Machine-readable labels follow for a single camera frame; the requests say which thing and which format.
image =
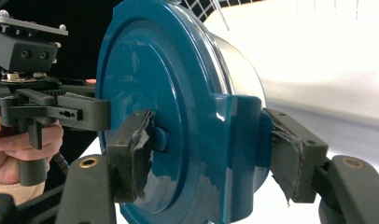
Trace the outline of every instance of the black cable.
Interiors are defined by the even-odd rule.
[[[62,155],[62,153],[61,152],[56,153],[52,157],[52,159],[59,166],[59,168],[61,169],[61,171],[63,172],[63,174],[65,176],[67,176],[68,169],[70,168],[70,166],[69,166],[68,162],[66,161],[66,159],[64,158],[64,156]]]

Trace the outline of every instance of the round teal lid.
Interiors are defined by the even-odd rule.
[[[102,150],[146,108],[161,143],[144,198],[120,205],[129,222],[231,222],[251,213],[263,95],[235,95],[215,37],[189,11],[162,0],[123,1],[105,34],[97,80],[96,96],[111,103]]]

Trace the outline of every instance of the human hand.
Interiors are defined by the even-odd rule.
[[[86,79],[85,81],[86,81],[88,84],[90,84],[90,85],[96,85],[96,79],[95,79],[95,78]]]
[[[0,184],[10,185],[19,182],[18,160],[46,159],[48,166],[62,143],[63,129],[59,124],[51,124],[48,128],[43,128],[41,150],[30,145],[29,133],[0,136]]]

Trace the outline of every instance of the bolt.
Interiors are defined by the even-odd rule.
[[[8,73],[7,80],[8,81],[16,81],[21,79],[21,76],[18,73]]]
[[[0,16],[1,17],[5,17],[5,18],[9,18],[9,13],[6,11],[6,10],[0,10]]]
[[[30,58],[32,54],[30,53],[30,51],[28,49],[24,50],[21,52],[21,57],[23,59],[27,59],[27,58]]]
[[[41,58],[42,60],[46,60],[48,57],[49,57],[49,54],[48,54],[46,51],[44,51],[44,52],[42,52],[42,53],[40,54],[40,58]]]
[[[47,77],[47,73],[33,73],[33,77]]]
[[[67,30],[67,27],[65,27],[65,25],[62,24],[62,25],[59,26],[59,30],[66,31],[66,30]]]

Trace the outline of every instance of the wire grid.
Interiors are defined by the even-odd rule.
[[[259,1],[263,5],[279,7],[281,13],[286,15],[313,14],[333,18],[335,21],[379,21],[379,0],[182,0],[181,5],[205,21],[219,7]]]
[[[217,7],[232,7],[259,0],[182,0],[181,5],[188,8],[199,20],[205,21]]]

